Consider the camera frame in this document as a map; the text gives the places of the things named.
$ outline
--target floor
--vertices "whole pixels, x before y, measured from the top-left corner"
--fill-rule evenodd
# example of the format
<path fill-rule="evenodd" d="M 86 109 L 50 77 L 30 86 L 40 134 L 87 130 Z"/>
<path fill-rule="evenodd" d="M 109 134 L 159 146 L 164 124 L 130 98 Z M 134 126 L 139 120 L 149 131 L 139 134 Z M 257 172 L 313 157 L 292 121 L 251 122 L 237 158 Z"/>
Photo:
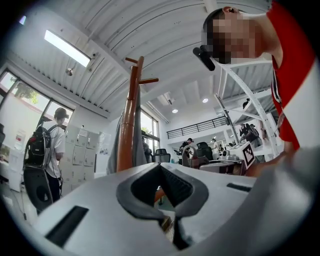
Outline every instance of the floor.
<path fill-rule="evenodd" d="M 7 182 L 0 182 L 0 195 L 8 210 L 16 217 L 24 220 L 32 226 L 37 218 L 37 210 L 30 202 L 29 197 L 22 187 L 22 192 L 10 189 Z"/>

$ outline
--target black backpack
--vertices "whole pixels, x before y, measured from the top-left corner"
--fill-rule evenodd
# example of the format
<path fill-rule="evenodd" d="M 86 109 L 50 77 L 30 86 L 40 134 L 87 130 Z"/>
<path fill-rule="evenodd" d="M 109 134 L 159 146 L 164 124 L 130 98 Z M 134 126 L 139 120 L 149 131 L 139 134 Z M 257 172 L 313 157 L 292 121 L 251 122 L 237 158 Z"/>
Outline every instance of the black backpack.
<path fill-rule="evenodd" d="M 57 128 L 58 125 L 53 125 L 50 129 L 43 128 L 43 125 L 33 132 L 33 135 L 26 143 L 24 153 L 24 165 L 38 168 L 45 168 L 49 163 L 51 156 L 51 135 L 50 133 Z"/>

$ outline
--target black slot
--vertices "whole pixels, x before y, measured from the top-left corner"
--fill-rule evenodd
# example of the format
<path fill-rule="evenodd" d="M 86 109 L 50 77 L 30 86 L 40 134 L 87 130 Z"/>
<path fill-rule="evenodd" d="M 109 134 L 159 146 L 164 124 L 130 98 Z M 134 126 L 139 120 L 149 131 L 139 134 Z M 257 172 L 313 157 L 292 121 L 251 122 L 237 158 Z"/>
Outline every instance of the black slot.
<path fill-rule="evenodd" d="M 73 207 L 45 237 L 55 245 L 63 247 L 88 211 L 89 209 L 84 207 Z"/>
<path fill-rule="evenodd" d="M 234 183 L 229 183 L 228 185 L 226 185 L 228 188 L 232 188 L 235 190 L 240 190 L 240 191 L 244 191 L 244 192 L 250 192 L 252 187 L 249 186 L 243 186 L 243 185 L 238 185 L 238 184 L 234 184 Z"/>

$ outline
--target paper sign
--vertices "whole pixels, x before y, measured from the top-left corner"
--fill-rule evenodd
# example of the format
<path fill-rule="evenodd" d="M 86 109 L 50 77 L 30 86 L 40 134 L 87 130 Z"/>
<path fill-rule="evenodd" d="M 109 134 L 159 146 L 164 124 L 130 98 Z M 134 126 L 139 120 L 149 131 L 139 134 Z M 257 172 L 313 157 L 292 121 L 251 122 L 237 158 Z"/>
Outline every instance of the paper sign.
<path fill-rule="evenodd" d="M 86 130 L 80 129 L 80 131 L 79 131 L 79 136 L 87 137 L 87 136 L 88 136 L 88 132 L 87 132 Z"/>

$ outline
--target dark pants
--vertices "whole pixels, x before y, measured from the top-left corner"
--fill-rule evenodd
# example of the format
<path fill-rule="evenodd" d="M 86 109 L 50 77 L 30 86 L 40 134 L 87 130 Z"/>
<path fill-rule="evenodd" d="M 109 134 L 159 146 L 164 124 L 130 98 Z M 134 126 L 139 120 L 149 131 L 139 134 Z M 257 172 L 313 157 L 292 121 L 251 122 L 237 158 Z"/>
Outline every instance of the dark pants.
<path fill-rule="evenodd" d="M 52 195 L 52 201 L 56 202 L 60 199 L 60 184 L 59 180 L 56 177 L 52 177 L 50 174 L 45 172 L 46 177 L 48 179 L 49 188 Z"/>

